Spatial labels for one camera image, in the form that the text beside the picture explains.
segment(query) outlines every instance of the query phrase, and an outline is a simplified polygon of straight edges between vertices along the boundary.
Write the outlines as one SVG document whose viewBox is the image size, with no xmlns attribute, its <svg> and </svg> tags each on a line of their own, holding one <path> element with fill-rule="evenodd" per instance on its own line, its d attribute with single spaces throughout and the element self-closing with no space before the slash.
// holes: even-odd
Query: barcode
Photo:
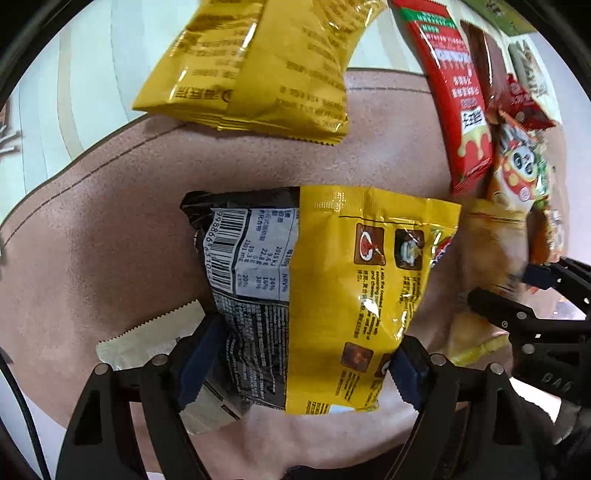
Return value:
<svg viewBox="0 0 591 480">
<path fill-rule="evenodd" d="M 216 210 L 203 241 L 209 283 L 228 293 L 233 293 L 232 262 L 247 217 L 246 209 Z"/>
</svg>

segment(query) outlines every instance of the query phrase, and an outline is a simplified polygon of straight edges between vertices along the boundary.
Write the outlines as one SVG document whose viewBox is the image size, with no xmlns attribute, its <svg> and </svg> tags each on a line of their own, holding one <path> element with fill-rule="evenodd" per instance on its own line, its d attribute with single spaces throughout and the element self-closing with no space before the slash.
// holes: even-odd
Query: screw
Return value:
<svg viewBox="0 0 591 480">
<path fill-rule="evenodd" d="M 501 364 L 491 364 L 491 372 L 494 374 L 501 375 L 504 371 L 505 369 Z"/>
<path fill-rule="evenodd" d="M 152 359 L 152 363 L 157 367 L 164 365 L 166 362 L 168 362 L 168 355 L 166 353 L 159 353 Z"/>
<path fill-rule="evenodd" d="M 109 371 L 109 365 L 107 365 L 107 364 L 98 364 L 95 367 L 95 374 L 97 374 L 97 375 L 104 375 L 108 371 Z"/>
<path fill-rule="evenodd" d="M 526 355 L 531 355 L 535 352 L 535 347 L 531 343 L 526 343 L 523 347 L 521 347 L 521 351 Z"/>
<path fill-rule="evenodd" d="M 431 356 L 431 363 L 433 365 L 437 365 L 438 367 L 445 365 L 447 362 L 447 358 L 445 358 L 442 354 L 440 353 L 434 353 Z"/>
</svg>

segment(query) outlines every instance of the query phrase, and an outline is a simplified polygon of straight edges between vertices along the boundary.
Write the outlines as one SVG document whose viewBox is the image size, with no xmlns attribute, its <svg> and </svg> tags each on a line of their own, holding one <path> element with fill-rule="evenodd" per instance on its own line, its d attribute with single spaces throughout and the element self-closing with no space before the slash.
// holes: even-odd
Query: beige wrapper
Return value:
<svg viewBox="0 0 591 480">
<path fill-rule="evenodd" d="M 123 335 L 99 342 L 96 354 L 113 370 L 141 367 L 158 353 L 170 353 L 180 338 L 195 331 L 204 316 L 201 304 L 195 300 Z M 240 412 L 227 393 L 206 381 L 197 399 L 187 405 L 180 416 L 187 431 L 198 434 L 228 425 Z"/>
</svg>

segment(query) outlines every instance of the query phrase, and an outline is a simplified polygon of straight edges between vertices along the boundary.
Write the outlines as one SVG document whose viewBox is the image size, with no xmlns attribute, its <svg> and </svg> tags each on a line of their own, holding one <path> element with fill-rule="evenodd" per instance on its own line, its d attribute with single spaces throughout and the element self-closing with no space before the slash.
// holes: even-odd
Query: cartoon panda face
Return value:
<svg viewBox="0 0 591 480">
<path fill-rule="evenodd" d="M 509 153 L 513 169 L 527 182 L 535 180 L 538 169 L 534 163 L 534 153 L 527 147 L 517 147 Z"/>
</svg>

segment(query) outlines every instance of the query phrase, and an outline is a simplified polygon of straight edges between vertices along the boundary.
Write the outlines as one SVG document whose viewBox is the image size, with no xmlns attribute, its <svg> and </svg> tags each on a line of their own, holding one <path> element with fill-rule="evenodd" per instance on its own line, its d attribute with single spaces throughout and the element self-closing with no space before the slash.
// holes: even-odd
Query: black cable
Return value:
<svg viewBox="0 0 591 480">
<path fill-rule="evenodd" d="M 22 394 L 17 381 L 15 380 L 10 367 L 2 355 L 0 355 L 0 371 L 4 375 L 10 390 L 12 390 L 12 394 L 17 399 L 18 406 L 21 408 L 22 417 L 25 419 L 25 424 L 27 425 L 27 430 L 29 431 L 29 437 L 31 438 L 31 443 L 33 444 L 33 450 L 35 451 L 35 457 L 37 458 L 37 463 L 39 464 L 39 470 L 41 470 L 41 476 L 43 477 L 43 480 L 51 480 L 49 469 L 47 468 L 47 463 L 45 462 L 45 456 L 43 455 L 43 449 L 41 448 L 41 442 L 39 441 L 39 435 L 37 434 L 37 429 L 35 428 L 35 421 L 33 420 L 33 416 L 31 415 L 27 401 L 25 400 L 25 397 Z"/>
</svg>

